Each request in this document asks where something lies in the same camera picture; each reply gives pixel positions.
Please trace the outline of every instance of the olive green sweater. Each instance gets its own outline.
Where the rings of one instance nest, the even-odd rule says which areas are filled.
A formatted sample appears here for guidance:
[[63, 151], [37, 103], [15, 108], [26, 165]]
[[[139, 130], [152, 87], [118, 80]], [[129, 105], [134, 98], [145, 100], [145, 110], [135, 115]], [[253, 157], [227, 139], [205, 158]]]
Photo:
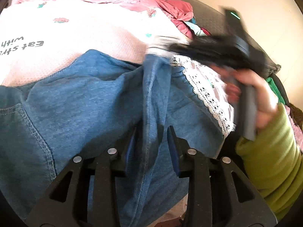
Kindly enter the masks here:
[[303, 156], [284, 105], [280, 103], [278, 110], [255, 141], [239, 139], [236, 151], [249, 180], [280, 220], [303, 189]]

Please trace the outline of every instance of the denim fabric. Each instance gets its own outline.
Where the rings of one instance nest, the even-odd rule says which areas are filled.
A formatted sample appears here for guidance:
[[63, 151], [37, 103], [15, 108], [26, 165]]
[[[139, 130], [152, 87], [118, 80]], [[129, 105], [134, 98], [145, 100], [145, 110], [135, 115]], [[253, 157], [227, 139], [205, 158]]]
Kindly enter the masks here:
[[0, 86], [0, 189], [23, 219], [70, 158], [99, 155], [140, 120], [128, 178], [117, 179], [122, 227], [143, 227], [188, 189], [173, 172], [166, 130], [214, 156], [221, 128], [169, 60], [135, 65], [89, 50], [69, 67], [21, 87]]

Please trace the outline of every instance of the lace fabric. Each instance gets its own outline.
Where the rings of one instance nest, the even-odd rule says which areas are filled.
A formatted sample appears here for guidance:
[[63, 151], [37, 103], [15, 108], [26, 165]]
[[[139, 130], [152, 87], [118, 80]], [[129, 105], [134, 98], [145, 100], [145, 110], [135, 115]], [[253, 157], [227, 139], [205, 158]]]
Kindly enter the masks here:
[[225, 84], [220, 76], [211, 68], [186, 56], [174, 55], [171, 65], [184, 67], [182, 72], [193, 87], [193, 92], [218, 121], [225, 139], [234, 128], [234, 108], [227, 101]]

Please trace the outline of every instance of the metal screw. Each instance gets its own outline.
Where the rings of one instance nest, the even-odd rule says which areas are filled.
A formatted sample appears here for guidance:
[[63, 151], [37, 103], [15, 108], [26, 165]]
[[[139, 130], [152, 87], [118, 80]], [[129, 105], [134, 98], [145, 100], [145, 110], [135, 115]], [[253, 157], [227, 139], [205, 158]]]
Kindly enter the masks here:
[[191, 154], [191, 155], [195, 155], [197, 153], [197, 151], [193, 148], [190, 148], [189, 150], [187, 150], [187, 153]]
[[117, 150], [115, 148], [110, 148], [109, 150], [107, 150], [107, 153], [109, 154], [115, 154], [117, 152]]
[[73, 159], [73, 161], [75, 162], [75, 163], [78, 163], [78, 162], [80, 162], [82, 160], [82, 158], [80, 157], [80, 156], [76, 156], [74, 159]]
[[228, 158], [228, 157], [223, 157], [223, 158], [222, 158], [222, 161], [223, 161], [224, 163], [226, 163], [226, 164], [229, 164], [229, 163], [231, 162], [231, 159]]

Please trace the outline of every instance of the green led light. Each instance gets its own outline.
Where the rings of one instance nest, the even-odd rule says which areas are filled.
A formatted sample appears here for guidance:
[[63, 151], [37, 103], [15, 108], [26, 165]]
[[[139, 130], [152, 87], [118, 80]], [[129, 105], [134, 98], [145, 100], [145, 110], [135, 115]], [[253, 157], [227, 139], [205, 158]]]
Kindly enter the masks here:
[[233, 16], [235, 16], [237, 19], [240, 19], [239, 16], [237, 16], [236, 14], [234, 14], [233, 12], [230, 12]]

